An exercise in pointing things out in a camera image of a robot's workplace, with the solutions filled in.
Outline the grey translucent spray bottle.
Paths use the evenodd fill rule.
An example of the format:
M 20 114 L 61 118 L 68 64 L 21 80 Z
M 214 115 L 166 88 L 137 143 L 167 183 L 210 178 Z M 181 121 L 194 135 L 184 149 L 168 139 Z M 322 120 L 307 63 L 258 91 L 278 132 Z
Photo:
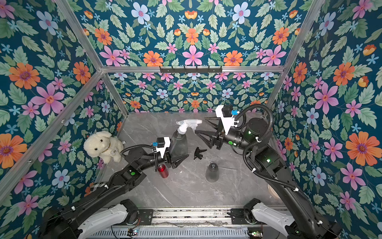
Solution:
M 180 157 L 188 154 L 188 140 L 185 134 L 175 131 L 171 138 L 169 149 L 171 157 Z

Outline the white spray nozzle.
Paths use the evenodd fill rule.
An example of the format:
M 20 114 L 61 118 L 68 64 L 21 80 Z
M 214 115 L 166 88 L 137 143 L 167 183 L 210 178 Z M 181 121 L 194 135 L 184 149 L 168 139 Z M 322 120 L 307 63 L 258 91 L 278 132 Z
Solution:
M 193 132 L 196 131 L 199 124 L 202 124 L 201 119 L 185 119 L 182 121 L 177 121 L 176 124 L 179 125 L 177 131 L 179 134 L 186 134 L 187 129 L 191 128 Z

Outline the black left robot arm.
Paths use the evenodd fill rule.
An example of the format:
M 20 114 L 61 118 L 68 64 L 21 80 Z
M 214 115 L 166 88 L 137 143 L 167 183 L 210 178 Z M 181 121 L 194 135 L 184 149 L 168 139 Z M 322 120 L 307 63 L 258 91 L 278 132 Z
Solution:
M 124 200 L 102 211 L 115 198 L 137 187 L 146 177 L 143 170 L 161 164 L 177 168 L 189 154 L 172 157 L 168 147 L 161 153 L 156 145 L 138 144 L 123 149 L 120 155 L 128 165 L 114 173 L 110 179 L 97 186 L 87 197 L 70 205 L 51 208 L 43 216 L 40 239 L 86 239 L 110 226 L 130 221 L 135 223 L 140 216 L 131 200 Z

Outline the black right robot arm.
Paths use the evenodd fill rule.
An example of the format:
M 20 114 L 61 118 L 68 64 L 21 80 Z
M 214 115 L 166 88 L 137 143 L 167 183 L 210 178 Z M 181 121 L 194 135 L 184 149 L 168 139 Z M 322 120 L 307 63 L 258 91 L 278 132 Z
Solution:
M 242 111 L 231 105 L 219 105 L 215 117 L 206 121 L 214 131 L 196 130 L 209 148 L 223 144 L 239 148 L 244 164 L 257 177 L 265 180 L 290 212 L 283 214 L 252 199 L 244 210 L 245 220 L 264 223 L 288 239 L 338 239 L 341 226 L 328 221 L 310 202 L 294 180 L 281 154 L 269 146 L 274 116 L 264 104 L 254 104 Z

